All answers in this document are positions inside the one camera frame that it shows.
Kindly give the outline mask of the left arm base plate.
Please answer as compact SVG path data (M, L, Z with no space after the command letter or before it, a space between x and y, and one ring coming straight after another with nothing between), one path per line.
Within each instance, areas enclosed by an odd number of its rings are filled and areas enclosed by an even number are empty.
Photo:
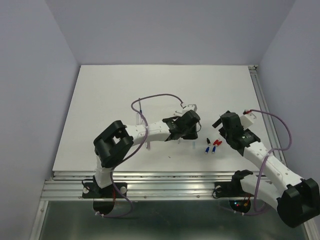
M105 188L100 188L93 181L85 181L82 183L82 198L84 199L123 199L124 197L111 184Z

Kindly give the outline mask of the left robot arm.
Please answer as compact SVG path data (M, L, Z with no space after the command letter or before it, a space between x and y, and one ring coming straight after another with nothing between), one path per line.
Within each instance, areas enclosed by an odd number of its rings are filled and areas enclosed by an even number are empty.
M145 142L168 142L180 138L195 140L198 138L197 124L200 116L194 110L186 111L182 116L164 118L147 126L125 125L116 120L93 141L97 156L97 167L93 176L94 191L100 197L111 193L111 172L127 157L133 146Z

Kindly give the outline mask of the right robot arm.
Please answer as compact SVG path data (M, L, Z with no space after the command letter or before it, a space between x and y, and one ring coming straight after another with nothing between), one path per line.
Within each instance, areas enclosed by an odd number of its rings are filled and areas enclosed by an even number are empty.
M259 174L238 170L231 181L217 181L212 196L236 198L252 196L275 209L280 219L295 228L320 214L320 190L312 178L304 179L278 160L249 128L254 124L254 110L242 115L227 111L212 125L221 126L219 134L242 157L253 163Z

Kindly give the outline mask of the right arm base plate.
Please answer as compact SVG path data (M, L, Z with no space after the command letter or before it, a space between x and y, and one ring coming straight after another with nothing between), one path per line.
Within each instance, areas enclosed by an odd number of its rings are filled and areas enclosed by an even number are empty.
M253 187L252 190L245 190L245 182L252 180L249 186ZM237 170L229 181L216 181L214 182L214 189L212 190L212 197L219 198L236 198L236 197L253 197L256 199L256 185L258 176L250 170Z

